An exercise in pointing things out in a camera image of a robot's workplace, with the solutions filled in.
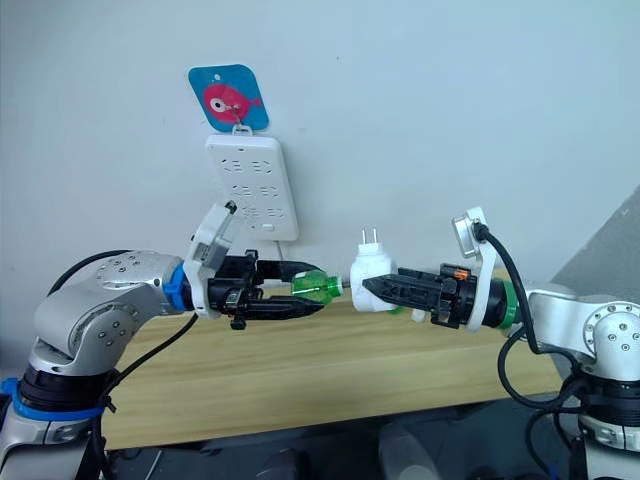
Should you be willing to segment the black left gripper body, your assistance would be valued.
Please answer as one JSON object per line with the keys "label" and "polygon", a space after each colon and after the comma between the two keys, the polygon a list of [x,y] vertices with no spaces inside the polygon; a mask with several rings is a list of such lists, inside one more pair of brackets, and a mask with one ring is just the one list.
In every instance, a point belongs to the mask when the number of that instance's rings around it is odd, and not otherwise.
{"label": "black left gripper body", "polygon": [[247,327],[249,303],[261,300],[261,280],[257,268],[258,251],[243,256],[226,256],[213,279],[208,281],[210,307],[230,318],[232,330]]}

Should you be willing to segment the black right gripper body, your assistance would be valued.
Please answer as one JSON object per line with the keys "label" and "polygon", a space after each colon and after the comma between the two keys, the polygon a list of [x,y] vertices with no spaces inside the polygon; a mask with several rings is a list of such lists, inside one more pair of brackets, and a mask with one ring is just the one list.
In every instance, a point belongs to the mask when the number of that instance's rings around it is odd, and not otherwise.
{"label": "black right gripper body", "polygon": [[477,277],[468,268],[443,263],[437,281],[440,293],[431,323],[453,329],[466,326],[475,302]]}

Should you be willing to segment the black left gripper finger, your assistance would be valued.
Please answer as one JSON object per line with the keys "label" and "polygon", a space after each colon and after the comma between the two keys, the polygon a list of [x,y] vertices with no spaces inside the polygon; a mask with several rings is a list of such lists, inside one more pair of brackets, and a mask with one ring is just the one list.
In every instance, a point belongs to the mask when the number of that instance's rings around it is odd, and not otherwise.
{"label": "black left gripper finger", "polygon": [[321,302],[297,296],[271,296],[251,301],[251,319],[277,321],[302,318],[321,311]]}
{"label": "black left gripper finger", "polygon": [[258,260],[257,284],[264,284],[267,280],[277,280],[290,283],[301,272],[313,271],[316,267],[312,264],[287,260]]}

